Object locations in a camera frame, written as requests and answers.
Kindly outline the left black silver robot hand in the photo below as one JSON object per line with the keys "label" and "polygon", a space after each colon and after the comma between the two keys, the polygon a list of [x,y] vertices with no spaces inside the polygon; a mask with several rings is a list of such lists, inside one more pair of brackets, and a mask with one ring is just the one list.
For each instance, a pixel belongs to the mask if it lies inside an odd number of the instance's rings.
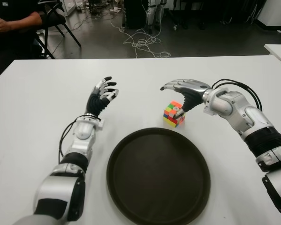
{"label": "left black silver robot hand", "polygon": [[86,104],[86,114],[92,114],[98,118],[100,113],[118,96],[119,90],[110,88],[117,84],[111,82],[111,79],[111,76],[105,77],[94,86]]}

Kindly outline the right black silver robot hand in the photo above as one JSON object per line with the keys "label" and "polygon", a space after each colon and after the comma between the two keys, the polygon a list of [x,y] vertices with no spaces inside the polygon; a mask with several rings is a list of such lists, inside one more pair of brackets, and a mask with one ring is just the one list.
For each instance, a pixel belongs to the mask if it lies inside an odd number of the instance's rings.
{"label": "right black silver robot hand", "polygon": [[203,103],[203,95],[211,86],[193,79],[176,79],[164,84],[160,90],[173,90],[181,93],[184,103],[174,116],[174,119],[182,117],[186,112]]}

